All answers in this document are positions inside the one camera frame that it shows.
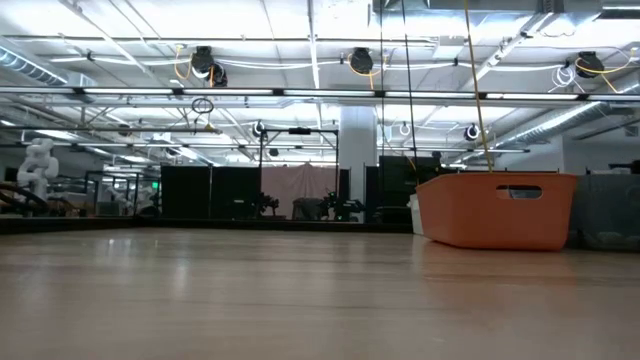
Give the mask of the silver ventilation duct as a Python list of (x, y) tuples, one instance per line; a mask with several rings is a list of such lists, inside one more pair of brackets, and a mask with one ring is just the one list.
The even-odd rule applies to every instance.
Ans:
[(599, 101), (586, 101), (567, 109), (552, 110), (535, 118), (519, 128), (497, 138), (492, 148), (504, 149), (517, 144), (531, 144), (546, 140), (586, 123), (612, 115), (614, 103), (640, 102), (640, 77), (630, 78), (618, 83), (620, 93), (595, 94)]
[(48, 86), (65, 86), (67, 84), (67, 80), (64, 77), (47, 70), (4, 46), (0, 46), (0, 66)]

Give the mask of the black equipment cabinet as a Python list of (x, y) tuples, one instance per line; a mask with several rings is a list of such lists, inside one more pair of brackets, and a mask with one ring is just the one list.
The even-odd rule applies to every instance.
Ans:
[(455, 173), (439, 158), (419, 157), (418, 167), (410, 157), (380, 156), (377, 166), (365, 168), (365, 222), (411, 224), (410, 196), (416, 187), (437, 176)]

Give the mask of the white building column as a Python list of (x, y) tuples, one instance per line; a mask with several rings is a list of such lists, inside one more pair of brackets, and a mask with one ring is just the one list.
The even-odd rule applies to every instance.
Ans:
[(341, 108), (339, 127), (339, 165), (350, 171), (351, 199), (365, 201), (365, 175), (376, 164), (377, 113), (374, 107)]

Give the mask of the dark grey plastic bin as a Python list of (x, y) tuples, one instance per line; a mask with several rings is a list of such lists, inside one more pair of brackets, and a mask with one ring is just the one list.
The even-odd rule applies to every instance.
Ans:
[(640, 252), (640, 175), (579, 176), (566, 247)]

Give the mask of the black background rig frame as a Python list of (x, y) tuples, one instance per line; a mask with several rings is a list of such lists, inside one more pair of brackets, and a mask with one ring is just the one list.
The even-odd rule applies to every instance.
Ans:
[[(294, 145), (277, 145), (275, 140), (281, 135), (311, 137), (317, 135), (323, 141), (321, 144), (294, 144)], [(335, 167), (335, 185), (339, 190), (339, 141), (337, 139), (331, 141), (328, 137), (339, 136), (337, 130), (312, 129), (309, 127), (289, 127), (286, 129), (276, 129), (261, 127), (258, 129), (259, 139), (259, 160), (258, 169), (261, 180), (261, 172), (263, 167), (281, 167), (281, 166), (299, 166), (309, 163), (316, 167)], [(328, 220), (321, 217), (319, 204), (322, 199), (318, 198), (299, 198), (293, 202), (293, 212), (290, 220), (294, 221), (322, 221)]]

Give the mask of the ceiling light strip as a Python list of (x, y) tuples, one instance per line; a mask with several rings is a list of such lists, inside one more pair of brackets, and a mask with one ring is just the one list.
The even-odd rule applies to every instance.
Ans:
[[(391, 98), (391, 99), (453, 99), (471, 100), (472, 92), (460, 91), (384, 91), (384, 90), (314, 90), (281, 88), (106, 88), (106, 87), (25, 87), (0, 86), (0, 93), (55, 94), (55, 95), (118, 95), (118, 96), (275, 96), (275, 97), (329, 97), (329, 98)], [(524, 101), (605, 101), (640, 102), (640, 94), (587, 94), (587, 93), (509, 93), (479, 92), (480, 100)]]

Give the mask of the black partition panel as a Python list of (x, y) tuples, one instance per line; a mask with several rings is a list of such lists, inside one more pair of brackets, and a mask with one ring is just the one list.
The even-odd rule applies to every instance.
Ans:
[(162, 166), (162, 216), (243, 220), (256, 216), (258, 168)]

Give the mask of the white plastic bin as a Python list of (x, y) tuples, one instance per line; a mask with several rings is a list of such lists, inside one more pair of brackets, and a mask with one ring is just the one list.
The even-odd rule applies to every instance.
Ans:
[(423, 236), (424, 232), (422, 228), (419, 201), (416, 194), (410, 195), (408, 207), (410, 208), (410, 212), (411, 212), (411, 223), (412, 223), (413, 233), (415, 235)]

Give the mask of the white robot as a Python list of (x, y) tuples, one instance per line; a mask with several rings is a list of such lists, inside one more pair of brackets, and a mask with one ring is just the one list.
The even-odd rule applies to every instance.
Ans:
[(25, 159), (17, 172), (18, 186), (31, 191), (42, 200), (47, 199), (49, 181), (59, 174), (59, 161), (52, 155), (53, 147), (52, 139), (34, 139), (26, 147)]

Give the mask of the orange plastic bin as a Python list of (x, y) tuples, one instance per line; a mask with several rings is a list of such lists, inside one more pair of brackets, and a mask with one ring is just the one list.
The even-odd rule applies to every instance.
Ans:
[(471, 172), (416, 187), (424, 236), (468, 249), (558, 251), (578, 177), (553, 172)]

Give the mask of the pink backdrop curtain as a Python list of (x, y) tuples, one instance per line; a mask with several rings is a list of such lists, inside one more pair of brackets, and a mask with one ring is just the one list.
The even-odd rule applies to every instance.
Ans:
[(322, 199), (336, 189), (335, 167), (299, 166), (263, 167), (261, 191), (279, 201), (278, 216), (291, 219), (293, 202), (299, 198)]

